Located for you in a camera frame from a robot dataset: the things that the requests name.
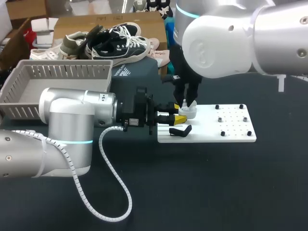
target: yellow object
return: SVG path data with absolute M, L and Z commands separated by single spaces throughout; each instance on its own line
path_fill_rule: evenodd
M 174 118 L 174 126 L 177 124 L 183 124 L 187 121 L 187 117 L 184 115 L 175 115 Z

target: black sneaker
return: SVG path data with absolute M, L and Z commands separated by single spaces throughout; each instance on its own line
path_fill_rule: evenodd
M 122 34 L 125 34 L 126 36 L 140 36 L 141 35 L 141 28 L 136 23 L 123 23 L 116 26 L 113 26 L 112 28 L 102 31 L 98 33 L 95 37 L 93 37 L 91 40 L 88 41 L 86 47 L 85 47 L 85 55 L 92 59 L 92 48 L 100 43 L 105 43 L 108 40 L 118 37 L 118 33 L 121 32 Z
M 106 43 L 94 46 L 92 58 L 113 60 L 113 66 L 134 63 L 143 59 L 150 51 L 151 45 L 147 38 L 119 36 Z
M 148 11 L 158 11 L 158 3 L 159 0 L 146 0 L 148 5 L 147 9 Z
M 167 17 L 173 17 L 173 12 L 170 7 L 170 0 L 159 0 L 158 9 L 164 20 Z

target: robotic arm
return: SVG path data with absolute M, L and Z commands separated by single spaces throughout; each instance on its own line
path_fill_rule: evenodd
M 163 82 L 176 86 L 180 106 L 188 83 L 190 106 L 202 77 L 250 72 L 305 76 L 307 12 L 306 1 L 275 6 L 271 0 L 179 0 L 174 34 L 179 45 L 170 50 L 176 76 Z
M 158 111 L 169 115 L 156 116 Z M 137 88 L 136 94 L 123 102 L 114 93 L 49 88 L 39 102 L 40 118 L 49 125 L 48 138 L 59 142 L 70 154 L 78 175 L 90 169 L 94 126 L 107 128 L 118 123 L 124 131 L 149 126 L 152 134 L 157 123 L 174 126 L 186 122 L 185 116 L 176 113 L 176 104 L 156 104 L 146 88 Z M 38 136 L 34 139 L 23 134 L 0 130 L 0 178 L 72 176 L 56 147 Z

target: sneaker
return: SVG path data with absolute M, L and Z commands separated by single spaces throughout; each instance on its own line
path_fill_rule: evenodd
M 134 12 L 146 12 L 147 10 L 147 2 L 146 0 L 135 0 L 134 1 Z
M 159 0 L 146 0 L 148 11 L 158 11 Z
M 163 19 L 173 17 L 173 12 L 170 7 L 170 0 L 159 0 L 159 12 Z
M 113 66 L 117 66 L 137 62 L 149 53 L 151 46 L 147 38 L 115 32 L 119 34 L 118 37 L 93 47 L 93 59 L 113 60 Z
M 159 40 L 155 39 L 155 38 L 149 38 L 149 42 L 150 42 L 150 46 L 151 46 L 151 50 L 157 50 L 157 48 L 159 47 Z
M 148 57 L 157 61 L 158 68 L 167 65 L 170 62 L 169 59 L 170 51 L 154 51 L 153 49 L 148 54 Z
M 99 44 L 103 44 L 114 37 L 118 37 L 119 32 L 125 34 L 125 36 L 140 36 L 141 28 L 136 23 L 123 23 L 116 25 L 108 30 L 98 33 L 93 39 L 90 39 L 85 47 L 85 55 L 92 59 L 92 48 Z
M 59 58 L 60 46 L 49 48 L 47 50 L 32 49 L 30 52 L 31 60 L 57 60 Z
M 77 59 L 79 55 L 79 47 L 86 41 L 87 32 L 76 32 L 66 35 L 60 47 L 59 59 Z

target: basket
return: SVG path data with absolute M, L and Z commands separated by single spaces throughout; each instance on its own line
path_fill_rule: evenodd
M 0 91 L 0 111 L 10 119 L 40 119 L 46 88 L 108 92 L 111 60 L 22 60 Z

